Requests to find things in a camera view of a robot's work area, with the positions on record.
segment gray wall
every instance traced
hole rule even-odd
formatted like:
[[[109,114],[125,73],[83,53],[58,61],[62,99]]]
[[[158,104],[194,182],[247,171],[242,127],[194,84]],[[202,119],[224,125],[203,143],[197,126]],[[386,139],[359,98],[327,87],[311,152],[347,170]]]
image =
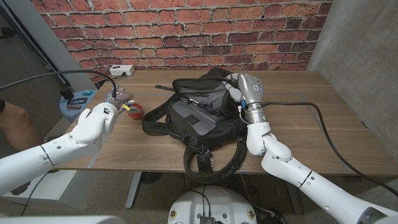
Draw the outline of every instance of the gray wall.
[[[334,0],[308,71],[320,71],[398,162],[398,1]]]

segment power strip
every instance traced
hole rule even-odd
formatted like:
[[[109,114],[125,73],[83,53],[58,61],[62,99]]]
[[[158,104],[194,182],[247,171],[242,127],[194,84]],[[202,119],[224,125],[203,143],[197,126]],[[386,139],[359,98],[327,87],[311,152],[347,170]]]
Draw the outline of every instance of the power strip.
[[[126,75],[132,75],[135,69],[132,65],[113,65],[109,71],[114,76],[120,76],[123,72],[126,72]]]

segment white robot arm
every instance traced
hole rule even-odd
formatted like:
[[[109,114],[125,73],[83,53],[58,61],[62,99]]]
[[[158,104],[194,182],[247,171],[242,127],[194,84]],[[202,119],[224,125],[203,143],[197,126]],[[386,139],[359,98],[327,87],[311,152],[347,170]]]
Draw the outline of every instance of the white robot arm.
[[[243,105],[247,106],[249,125],[246,144],[251,154],[264,155],[261,166],[266,172],[295,185],[339,223],[374,223],[378,220],[382,222],[384,217],[398,217],[398,212],[345,192],[292,157],[290,149],[277,140],[266,121],[261,107],[260,79],[236,73],[227,78],[238,80],[242,97],[233,98],[243,99]]]

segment wire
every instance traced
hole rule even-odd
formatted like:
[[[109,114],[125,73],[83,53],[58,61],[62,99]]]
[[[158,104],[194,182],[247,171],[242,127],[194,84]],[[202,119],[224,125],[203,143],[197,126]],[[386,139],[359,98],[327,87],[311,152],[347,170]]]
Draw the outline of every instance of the wire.
[[[294,103],[288,103],[288,102],[263,102],[261,103],[262,107],[268,106],[268,105],[308,105],[308,106],[312,106],[314,107],[317,112],[318,112],[318,116],[319,116],[319,120],[321,121],[321,125],[322,125],[322,130],[325,133],[325,136],[331,146],[331,148],[333,149],[333,151],[336,153],[336,155],[350,168],[352,169],[355,173],[357,173],[358,175],[360,175],[361,177],[365,178],[366,180],[369,180],[377,185],[380,185],[381,187],[384,187],[385,189],[387,189],[388,191],[390,191],[391,193],[393,193],[395,196],[398,197],[398,192],[396,190],[394,190],[392,187],[388,186],[387,184],[383,184],[380,181],[374,180],[370,177],[368,177],[367,175],[361,173],[359,170],[355,169],[350,163],[348,163],[343,156],[337,151],[337,148],[335,147],[335,145],[332,143],[328,131],[326,130],[326,126],[325,126],[325,122],[323,121],[323,117],[321,114],[321,110],[319,109],[319,107],[315,104],[315,103],[311,103],[311,102],[294,102]]]
[[[37,186],[39,186],[39,183],[44,179],[44,177],[45,177],[48,173],[49,173],[49,171],[47,171],[47,172],[44,174],[44,176],[38,181],[38,183],[36,184],[36,186],[33,188],[32,192],[31,192],[30,195],[29,195],[29,198],[27,199],[27,202],[26,202],[26,204],[25,204],[25,206],[24,206],[24,209],[23,209],[22,212],[21,212],[21,216],[24,215],[25,210],[26,210],[26,208],[27,208],[27,204],[29,203],[30,198],[31,198],[32,195],[33,195],[33,192],[35,192]]]
[[[207,199],[206,195],[205,195],[205,194],[202,194],[202,193],[200,193],[200,192],[197,192],[196,190],[189,190],[189,191],[198,193],[198,194],[202,195],[202,196],[207,200],[207,204],[209,205],[209,217],[210,217],[210,214],[211,214],[211,212],[210,212],[210,202],[209,202],[209,200]],[[203,216],[205,216],[205,203],[203,203]]]
[[[85,69],[79,69],[79,70],[66,70],[66,71],[57,71],[57,72],[50,72],[50,73],[44,73],[44,74],[40,74],[40,75],[34,75],[32,77],[28,77],[28,78],[24,78],[21,80],[18,80],[16,82],[12,82],[12,83],[8,83],[6,85],[0,86],[0,90],[5,90],[6,88],[24,83],[24,82],[28,82],[31,80],[35,80],[36,78],[42,78],[42,77],[47,77],[47,76],[52,76],[52,75],[61,75],[61,74],[67,74],[67,73],[94,73],[94,74],[98,74],[102,77],[104,77],[105,79],[109,80],[112,85],[113,85],[113,89],[116,90],[116,84],[115,82],[112,80],[112,78],[108,77],[107,75],[98,72],[98,71],[94,71],[94,70],[85,70]],[[116,91],[112,91],[112,98],[116,98]]]
[[[250,204],[253,205],[254,207],[260,209],[261,211],[263,211],[263,212],[268,212],[268,213],[270,213],[272,216],[274,216],[274,215],[275,215],[274,212],[268,211],[268,210],[266,210],[266,209],[263,209],[263,208],[257,206],[256,204],[254,204],[254,203],[251,201],[250,196],[249,196],[249,194],[248,194],[248,187],[246,186],[246,183],[245,183],[245,181],[244,181],[244,179],[243,179],[242,174],[240,174],[240,176],[241,176],[241,178],[242,178],[242,182],[243,182],[243,185],[244,185],[244,189],[245,189],[246,194],[248,195],[248,199],[249,199]]]

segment white robot body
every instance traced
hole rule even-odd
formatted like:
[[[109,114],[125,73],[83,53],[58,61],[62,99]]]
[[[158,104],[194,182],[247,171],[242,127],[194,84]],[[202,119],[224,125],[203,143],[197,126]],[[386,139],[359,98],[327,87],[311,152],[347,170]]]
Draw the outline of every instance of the white robot body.
[[[203,193],[203,187],[198,187],[193,190]],[[257,223],[252,205],[233,190],[216,185],[208,185],[205,188],[204,195],[209,200],[211,217],[213,217],[215,221],[221,221],[224,224]],[[209,206],[205,198],[204,203],[205,216],[208,217]],[[188,191],[172,205],[169,212],[168,224],[199,223],[202,215],[202,195]]]

